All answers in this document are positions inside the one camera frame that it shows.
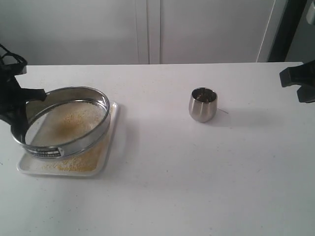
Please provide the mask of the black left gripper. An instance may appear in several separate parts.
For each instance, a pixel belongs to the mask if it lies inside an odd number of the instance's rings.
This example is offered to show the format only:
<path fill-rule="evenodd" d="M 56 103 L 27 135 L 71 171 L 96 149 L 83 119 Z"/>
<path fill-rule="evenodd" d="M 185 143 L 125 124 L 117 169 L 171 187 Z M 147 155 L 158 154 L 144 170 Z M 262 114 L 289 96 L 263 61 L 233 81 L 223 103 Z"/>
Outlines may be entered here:
<path fill-rule="evenodd" d="M 24 74 L 26 64 L 0 65 L 0 119 L 10 125 L 13 136 L 25 142 L 28 130 L 26 101 L 44 101 L 44 89 L 21 88 L 15 76 Z"/>

